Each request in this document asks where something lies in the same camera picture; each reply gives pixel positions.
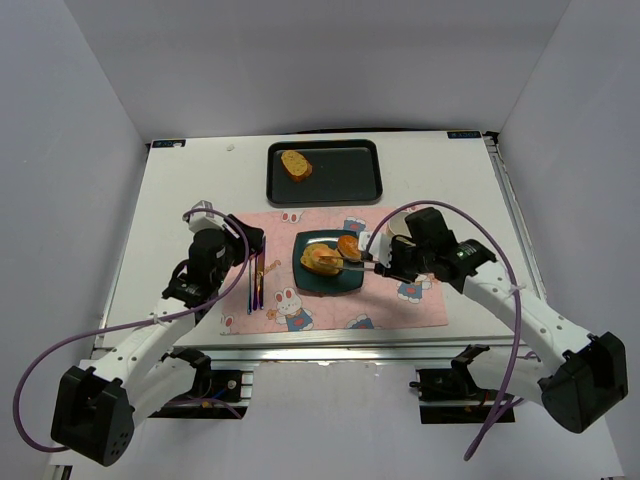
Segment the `bread slice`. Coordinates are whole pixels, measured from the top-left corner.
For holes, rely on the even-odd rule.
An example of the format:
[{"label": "bread slice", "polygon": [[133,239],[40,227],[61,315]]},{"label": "bread slice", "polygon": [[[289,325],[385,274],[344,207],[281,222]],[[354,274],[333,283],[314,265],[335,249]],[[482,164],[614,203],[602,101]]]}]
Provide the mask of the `bread slice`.
[{"label": "bread slice", "polygon": [[[316,255],[334,256],[335,260],[322,262],[316,261],[314,260],[314,252],[316,252]],[[324,275],[327,277],[333,277],[339,274],[341,272],[342,262],[343,260],[342,257],[340,257],[340,254],[329,248],[324,243],[314,243],[309,245],[304,249],[302,257],[300,258],[300,263],[306,270],[309,270],[311,273],[315,273],[316,275]]]},{"label": "bread slice", "polygon": [[338,252],[349,262],[362,260],[362,252],[358,250],[358,239],[351,235],[342,235],[338,238]]},{"label": "bread slice", "polygon": [[296,183],[303,181],[313,172],[313,167],[309,160],[295,150],[285,150],[283,152],[282,166],[287,175]]}]

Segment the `black tray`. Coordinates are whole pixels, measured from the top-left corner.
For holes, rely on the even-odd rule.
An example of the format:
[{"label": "black tray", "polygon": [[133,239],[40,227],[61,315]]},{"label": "black tray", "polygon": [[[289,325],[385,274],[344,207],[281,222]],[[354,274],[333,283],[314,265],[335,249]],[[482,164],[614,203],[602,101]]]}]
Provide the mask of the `black tray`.
[{"label": "black tray", "polygon": [[[282,153],[306,157],[313,173],[294,182],[282,165]],[[363,205],[382,195],[376,145],[370,140],[279,142],[269,147],[267,198],[278,206]]]}]

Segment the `dark green plate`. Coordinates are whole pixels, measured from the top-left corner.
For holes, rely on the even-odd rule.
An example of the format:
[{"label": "dark green plate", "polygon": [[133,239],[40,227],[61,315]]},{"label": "dark green plate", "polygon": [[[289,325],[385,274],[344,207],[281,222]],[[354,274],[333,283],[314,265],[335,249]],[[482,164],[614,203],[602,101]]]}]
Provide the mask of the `dark green plate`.
[{"label": "dark green plate", "polygon": [[[333,277],[324,277],[305,270],[300,263],[302,253],[307,246],[313,243],[324,243],[335,250],[338,248],[338,238],[342,235],[351,235],[357,238],[357,235],[349,230],[312,230],[309,232],[300,232],[296,235],[291,263],[293,264],[293,278],[295,279],[296,286],[300,290],[336,295],[351,292],[362,287],[364,272],[343,270]],[[362,263],[350,263],[346,260],[345,263],[353,265],[354,267],[363,266]]]}]

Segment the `sticker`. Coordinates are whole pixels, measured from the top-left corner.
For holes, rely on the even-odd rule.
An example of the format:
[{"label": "sticker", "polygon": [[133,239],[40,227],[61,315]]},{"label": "sticker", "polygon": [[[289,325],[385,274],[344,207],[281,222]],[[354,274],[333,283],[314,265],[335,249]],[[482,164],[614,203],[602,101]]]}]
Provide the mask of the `sticker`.
[{"label": "sticker", "polygon": [[184,138],[176,138],[169,140],[154,140],[151,144],[151,148],[174,148],[174,147],[184,147],[187,144],[187,141]]},{"label": "sticker", "polygon": [[267,312],[269,320],[275,320],[280,325],[286,325],[290,332],[300,332],[313,328],[313,313],[303,308],[302,299],[291,287],[275,294],[276,309]]},{"label": "sticker", "polygon": [[470,132],[447,132],[447,137],[453,139],[459,138],[482,138],[482,135],[477,130]]},{"label": "sticker", "polygon": [[456,252],[456,255],[459,259],[463,260],[466,257],[470,257],[477,251],[478,250],[476,250],[475,247],[469,245],[468,243],[461,243],[460,245],[458,245],[458,251]]}]

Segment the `black clamp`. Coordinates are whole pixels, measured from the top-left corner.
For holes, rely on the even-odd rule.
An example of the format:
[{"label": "black clamp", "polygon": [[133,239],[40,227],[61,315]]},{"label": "black clamp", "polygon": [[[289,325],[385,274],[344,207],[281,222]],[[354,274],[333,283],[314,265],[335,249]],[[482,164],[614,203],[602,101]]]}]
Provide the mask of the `black clamp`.
[{"label": "black clamp", "polygon": [[478,386],[469,373],[469,365],[478,355],[488,351],[487,345],[469,345],[460,355],[451,360],[453,375],[459,378],[460,383],[465,386],[465,393],[469,396],[475,395],[478,391]]},{"label": "black clamp", "polygon": [[184,360],[196,370],[211,369],[211,358],[195,348],[174,347],[171,352],[165,353],[161,360],[164,362],[167,357]]}]

